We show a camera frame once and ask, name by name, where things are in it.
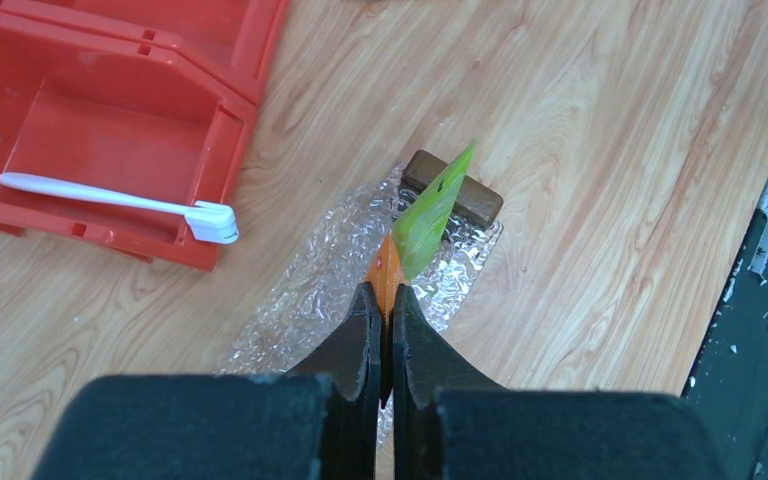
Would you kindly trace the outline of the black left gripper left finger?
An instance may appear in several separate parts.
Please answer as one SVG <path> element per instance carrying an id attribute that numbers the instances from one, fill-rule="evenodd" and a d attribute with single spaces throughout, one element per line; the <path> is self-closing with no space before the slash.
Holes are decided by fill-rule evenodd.
<path id="1" fill-rule="evenodd" d="M 283 374 L 109 375 L 70 401 L 36 479 L 371 479 L 383 320 L 373 287 Z"/>

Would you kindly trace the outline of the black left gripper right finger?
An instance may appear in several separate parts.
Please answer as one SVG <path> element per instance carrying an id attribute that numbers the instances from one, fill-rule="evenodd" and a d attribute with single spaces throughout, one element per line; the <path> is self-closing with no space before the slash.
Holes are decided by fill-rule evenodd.
<path id="1" fill-rule="evenodd" d="M 712 437 L 681 399 L 511 390 L 426 321 L 400 286 L 392 313 L 398 479 L 722 479 Z"/>

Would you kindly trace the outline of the orange toothpaste tube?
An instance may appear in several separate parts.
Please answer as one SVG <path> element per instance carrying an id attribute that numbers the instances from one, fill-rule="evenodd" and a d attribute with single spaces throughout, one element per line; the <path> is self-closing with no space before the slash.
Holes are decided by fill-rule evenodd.
<path id="1" fill-rule="evenodd" d="M 400 285 L 406 283 L 400 256 L 392 233 L 387 232 L 365 275 L 376 297 L 383 320 L 389 320 Z"/>

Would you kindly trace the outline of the green toothpaste tube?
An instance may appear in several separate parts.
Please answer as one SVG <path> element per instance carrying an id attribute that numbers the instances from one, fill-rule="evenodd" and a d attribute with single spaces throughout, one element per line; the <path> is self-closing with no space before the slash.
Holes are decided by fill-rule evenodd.
<path id="1" fill-rule="evenodd" d="M 431 262 L 466 179 L 476 140 L 450 163 L 425 150 L 417 151 L 403 174 L 406 180 L 424 180 L 426 186 L 400 214 L 391 229 L 406 279 L 417 277 Z"/>

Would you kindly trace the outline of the white toothbrush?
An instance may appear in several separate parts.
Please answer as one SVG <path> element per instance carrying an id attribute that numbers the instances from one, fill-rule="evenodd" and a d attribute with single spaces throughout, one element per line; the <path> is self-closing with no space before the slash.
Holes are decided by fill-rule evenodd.
<path id="1" fill-rule="evenodd" d="M 228 245 L 240 236 L 235 212 L 226 204 L 196 201 L 193 205 L 180 205 L 18 172 L 1 173 L 0 185 L 52 197 L 178 215 L 184 218 L 194 238 L 202 242 Z"/>

